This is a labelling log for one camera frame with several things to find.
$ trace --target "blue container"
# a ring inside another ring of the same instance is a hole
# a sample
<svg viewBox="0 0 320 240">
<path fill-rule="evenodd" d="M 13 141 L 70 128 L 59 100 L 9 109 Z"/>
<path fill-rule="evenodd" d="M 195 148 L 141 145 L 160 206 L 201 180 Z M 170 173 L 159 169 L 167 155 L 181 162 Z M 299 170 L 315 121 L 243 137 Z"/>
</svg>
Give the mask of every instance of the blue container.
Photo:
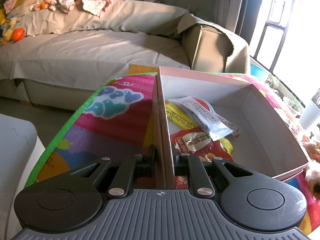
<svg viewBox="0 0 320 240">
<path fill-rule="evenodd" d="M 267 80 L 270 73 L 267 70 L 260 68 L 258 66 L 255 66 L 253 64 L 250 64 L 250 66 L 251 66 L 251 74 L 253 76 L 256 76 L 258 79 L 260 79 L 262 83 L 264 83 Z"/>
</svg>

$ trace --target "window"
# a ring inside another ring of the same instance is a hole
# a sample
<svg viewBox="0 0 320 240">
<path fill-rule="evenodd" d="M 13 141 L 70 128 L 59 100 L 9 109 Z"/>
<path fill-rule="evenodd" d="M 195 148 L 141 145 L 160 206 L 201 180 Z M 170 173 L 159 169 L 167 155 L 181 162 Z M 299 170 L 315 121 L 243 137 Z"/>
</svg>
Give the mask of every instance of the window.
<svg viewBox="0 0 320 240">
<path fill-rule="evenodd" d="M 250 55 L 307 104 L 320 86 L 320 0 L 263 0 Z"/>
</svg>

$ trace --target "metal pin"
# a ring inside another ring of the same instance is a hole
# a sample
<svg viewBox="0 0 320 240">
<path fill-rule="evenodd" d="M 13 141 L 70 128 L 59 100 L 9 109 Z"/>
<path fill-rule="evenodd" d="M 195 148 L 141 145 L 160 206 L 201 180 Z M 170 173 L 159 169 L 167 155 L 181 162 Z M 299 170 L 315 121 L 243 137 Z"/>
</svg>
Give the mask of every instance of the metal pin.
<svg viewBox="0 0 320 240">
<path fill-rule="evenodd" d="M 203 195 L 203 196 L 208 196 L 213 193 L 212 189 L 210 189 L 208 187 L 201 187 L 197 190 L 197 192 L 199 195 Z"/>
<path fill-rule="evenodd" d="M 121 196 L 124 194 L 124 190 L 119 187 L 114 187 L 111 190 L 109 190 L 109 194 L 113 196 Z"/>
</svg>

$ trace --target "food packet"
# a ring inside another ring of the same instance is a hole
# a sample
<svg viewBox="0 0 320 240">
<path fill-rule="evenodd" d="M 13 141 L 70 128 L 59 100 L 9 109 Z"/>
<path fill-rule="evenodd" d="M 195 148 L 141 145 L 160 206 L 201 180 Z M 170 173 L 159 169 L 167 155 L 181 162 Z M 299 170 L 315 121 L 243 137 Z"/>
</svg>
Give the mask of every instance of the food packet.
<svg viewBox="0 0 320 240">
<path fill-rule="evenodd" d="M 217 141 L 231 133 L 236 137 L 240 135 L 239 127 L 218 115 L 212 106 L 203 99 L 184 97 L 169 99 L 167 101 L 174 104 L 180 111 L 185 113 L 191 121 L 201 127 L 203 131 L 207 132 L 213 141 Z M 166 109 L 168 115 L 170 106 L 167 107 L 166 105 Z M 177 120 L 175 116 L 171 116 L 171 118 L 177 125 L 181 125 L 181 120 Z"/>
<path fill-rule="evenodd" d="M 209 134 L 201 130 L 199 127 L 191 128 L 189 130 L 181 130 L 170 135 L 170 142 L 174 145 L 178 154 L 194 154 L 199 156 L 199 158 L 204 162 L 212 162 L 214 157 L 222 157 L 233 161 L 222 143 L 219 140 L 213 141 Z M 187 177 L 175 176 L 174 179 L 176 188 L 188 188 Z"/>
<path fill-rule="evenodd" d="M 204 107 L 207 109 L 209 108 L 208 106 L 205 105 L 205 101 L 199 98 L 195 98 L 199 103 L 201 103 Z M 175 104 L 170 103 L 168 100 L 165 101 L 165 108 L 167 112 L 167 117 L 169 119 L 169 122 L 173 122 L 176 125 L 178 125 L 180 128 L 183 130 L 188 130 L 191 128 L 196 128 L 198 127 L 184 112 L 182 112 Z M 227 150 L 229 154 L 232 154 L 233 152 L 233 146 L 230 143 L 230 141 L 226 138 L 221 138 L 219 140 L 222 144 L 222 146 Z"/>
</svg>

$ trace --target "sofa armrest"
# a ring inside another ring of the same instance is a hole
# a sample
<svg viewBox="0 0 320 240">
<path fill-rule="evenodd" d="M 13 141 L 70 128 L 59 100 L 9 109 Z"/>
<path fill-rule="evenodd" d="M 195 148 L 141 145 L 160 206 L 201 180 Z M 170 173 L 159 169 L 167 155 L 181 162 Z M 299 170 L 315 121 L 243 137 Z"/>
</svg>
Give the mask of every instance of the sofa armrest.
<svg viewBox="0 0 320 240">
<path fill-rule="evenodd" d="M 181 44 L 191 69 L 215 73 L 250 73 L 248 44 L 236 34 L 230 35 L 232 41 L 225 33 L 203 24 L 195 24 L 185 30 Z"/>
</svg>

